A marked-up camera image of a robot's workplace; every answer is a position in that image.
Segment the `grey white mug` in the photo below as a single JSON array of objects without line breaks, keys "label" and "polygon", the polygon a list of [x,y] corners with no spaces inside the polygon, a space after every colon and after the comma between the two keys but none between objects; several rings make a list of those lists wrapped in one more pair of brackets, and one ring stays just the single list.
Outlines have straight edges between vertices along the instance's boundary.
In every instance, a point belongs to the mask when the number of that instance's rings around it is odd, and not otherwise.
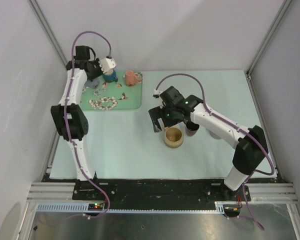
[{"label": "grey white mug", "polygon": [[87,80],[85,86],[91,89],[97,89],[100,85],[100,79],[94,78],[93,80]]}]

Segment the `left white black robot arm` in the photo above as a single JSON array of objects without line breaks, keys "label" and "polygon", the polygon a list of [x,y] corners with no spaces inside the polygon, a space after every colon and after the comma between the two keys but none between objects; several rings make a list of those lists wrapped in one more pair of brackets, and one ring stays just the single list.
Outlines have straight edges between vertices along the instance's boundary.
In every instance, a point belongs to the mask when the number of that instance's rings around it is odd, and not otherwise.
[{"label": "left white black robot arm", "polygon": [[57,105],[50,108],[57,133],[67,142],[76,168],[76,179],[92,180],[95,171],[89,163],[85,136],[89,123],[80,107],[85,83],[91,79],[91,71],[96,69],[95,51],[85,45],[74,48],[75,55],[66,65],[67,80],[62,97]]}]

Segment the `pink floral mug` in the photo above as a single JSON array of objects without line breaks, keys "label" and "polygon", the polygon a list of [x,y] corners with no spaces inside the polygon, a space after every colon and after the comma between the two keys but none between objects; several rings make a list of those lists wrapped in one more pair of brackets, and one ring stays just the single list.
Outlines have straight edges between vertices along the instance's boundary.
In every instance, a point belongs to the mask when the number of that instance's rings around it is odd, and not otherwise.
[{"label": "pink floral mug", "polygon": [[141,83],[143,80],[143,75],[141,72],[134,72],[132,70],[128,70],[124,75],[125,84],[128,87],[134,87],[138,83]]}]

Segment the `blue ribbed mug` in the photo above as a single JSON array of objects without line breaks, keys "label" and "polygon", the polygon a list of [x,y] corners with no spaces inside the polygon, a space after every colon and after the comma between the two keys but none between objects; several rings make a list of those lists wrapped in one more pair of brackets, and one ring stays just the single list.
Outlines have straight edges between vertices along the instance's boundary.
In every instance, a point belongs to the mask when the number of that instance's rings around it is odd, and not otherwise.
[{"label": "blue ribbed mug", "polygon": [[114,69],[110,69],[102,75],[106,83],[118,82],[118,77]]}]

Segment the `dark brown mug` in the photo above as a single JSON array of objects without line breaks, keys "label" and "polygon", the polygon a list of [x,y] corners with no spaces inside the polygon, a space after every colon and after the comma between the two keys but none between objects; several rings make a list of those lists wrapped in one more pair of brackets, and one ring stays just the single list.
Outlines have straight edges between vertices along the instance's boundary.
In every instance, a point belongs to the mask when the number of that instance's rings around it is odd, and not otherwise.
[{"label": "dark brown mug", "polygon": [[187,121],[185,123],[185,133],[189,137],[194,136],[197,133],[197,131],[199,130],[199,128],[200,128],[200,125],[196,124],[194,122]]}]

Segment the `beige round mug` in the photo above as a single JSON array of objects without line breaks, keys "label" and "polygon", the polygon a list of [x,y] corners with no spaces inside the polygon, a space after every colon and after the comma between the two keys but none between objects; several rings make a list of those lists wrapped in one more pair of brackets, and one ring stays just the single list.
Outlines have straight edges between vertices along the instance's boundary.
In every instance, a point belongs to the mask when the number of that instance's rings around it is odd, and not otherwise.
[{"label": "beige round mug", "polygon": [[164,132],[163,142],[169,148],[179,148],[184,142],[183,132],[177,127],[169,127]]}]

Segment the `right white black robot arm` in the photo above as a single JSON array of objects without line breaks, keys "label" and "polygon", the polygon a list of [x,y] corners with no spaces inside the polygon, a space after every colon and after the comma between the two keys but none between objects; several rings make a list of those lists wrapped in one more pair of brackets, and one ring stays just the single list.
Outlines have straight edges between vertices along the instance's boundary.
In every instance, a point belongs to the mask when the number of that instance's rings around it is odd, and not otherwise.
[{"label": "right white black robot arm", "polygon": [[165,91],[155,90],[153,97],[161,104],[148,111],[154,132],[160,132],[181,122],[204,127],[227,142],[234,149],[232,168],[221,187],[222,197],[228,201],[239,195],[239,187],[253,174],[268,155],[262,128],[241,126],[209,108],[195,95],[183,97],[173,86]]}]

